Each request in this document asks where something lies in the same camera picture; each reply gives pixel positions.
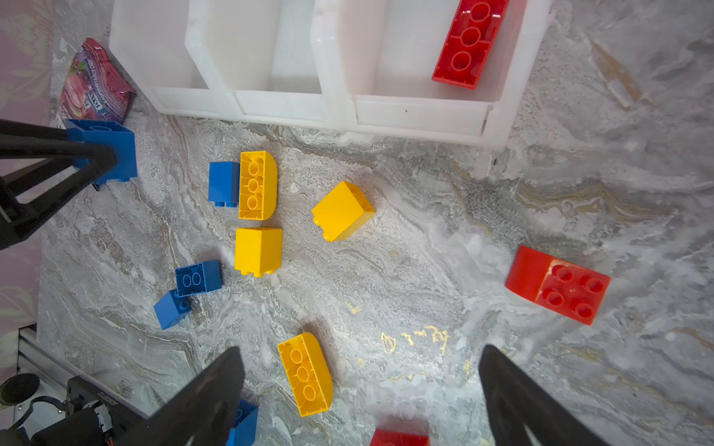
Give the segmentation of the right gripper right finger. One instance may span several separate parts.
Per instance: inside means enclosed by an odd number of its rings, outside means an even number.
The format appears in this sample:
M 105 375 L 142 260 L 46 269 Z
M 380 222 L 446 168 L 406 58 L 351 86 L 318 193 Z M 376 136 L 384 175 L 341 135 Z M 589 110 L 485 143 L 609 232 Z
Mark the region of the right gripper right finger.
M 493 345 L 483 349 L 479 377 L 495 444 L 605 444 Z

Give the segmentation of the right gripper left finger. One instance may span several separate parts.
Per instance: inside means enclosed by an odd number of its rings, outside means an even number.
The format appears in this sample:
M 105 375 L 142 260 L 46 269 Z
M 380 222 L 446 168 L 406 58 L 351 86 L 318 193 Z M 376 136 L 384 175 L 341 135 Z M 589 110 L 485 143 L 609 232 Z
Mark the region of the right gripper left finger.
M 210 366 L 118 441 L 120 445 L 224 445 L 234 423 L 245 380 L 238 347 Z

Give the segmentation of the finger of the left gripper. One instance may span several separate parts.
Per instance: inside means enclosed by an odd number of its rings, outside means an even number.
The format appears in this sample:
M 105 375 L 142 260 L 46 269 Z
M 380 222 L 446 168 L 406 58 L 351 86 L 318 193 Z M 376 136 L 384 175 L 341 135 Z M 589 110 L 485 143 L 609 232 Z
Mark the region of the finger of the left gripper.
M 1 178 L 1 248 L 23 242 L 65 204 L 117 165 L 115 158 L 90 158 L 89 163 L 30 202 L 19 196 L 73 165 L 71 158 L 48 158 Z
M 70 141 L 68 131 L 1 120 L 2 159 L 105 159 L 106 147 Z

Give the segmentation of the red square lego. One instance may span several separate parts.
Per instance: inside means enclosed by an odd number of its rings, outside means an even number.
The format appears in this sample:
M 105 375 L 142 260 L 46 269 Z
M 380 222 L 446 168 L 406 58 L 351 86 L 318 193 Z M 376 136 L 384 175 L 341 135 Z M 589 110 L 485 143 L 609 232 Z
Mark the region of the red square lego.
M 505 286 L 543 308 L 592 325 L 610 282 L 597 271 L 522 245 Z

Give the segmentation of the red long lego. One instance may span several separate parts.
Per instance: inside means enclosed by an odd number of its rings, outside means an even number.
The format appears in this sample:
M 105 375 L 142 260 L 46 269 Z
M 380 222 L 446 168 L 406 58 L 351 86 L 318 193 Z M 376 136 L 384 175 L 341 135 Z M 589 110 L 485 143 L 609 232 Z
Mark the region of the red long lego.
M 431 79 L 476 89 L 509 0 L 461 0 Z

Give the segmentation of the white three-compartment bin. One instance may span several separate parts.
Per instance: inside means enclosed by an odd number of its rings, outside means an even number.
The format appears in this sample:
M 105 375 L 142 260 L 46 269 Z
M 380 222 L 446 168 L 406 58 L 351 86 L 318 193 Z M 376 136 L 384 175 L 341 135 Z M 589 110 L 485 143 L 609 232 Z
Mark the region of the white three-compartment bin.
M 431 79 L 460 1 L 117 1 L 110 48 L 161 113 L 505 146 L 547 1 L 510 1 L 476 89 Z

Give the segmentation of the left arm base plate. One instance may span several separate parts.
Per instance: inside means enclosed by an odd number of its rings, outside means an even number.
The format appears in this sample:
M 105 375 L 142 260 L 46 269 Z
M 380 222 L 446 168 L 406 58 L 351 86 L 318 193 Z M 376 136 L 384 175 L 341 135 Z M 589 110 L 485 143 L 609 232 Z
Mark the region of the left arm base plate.
M 33 434 L 31 445 L 117 445 L 147 415 L 83 376 L 68 381 L 67 416 Z

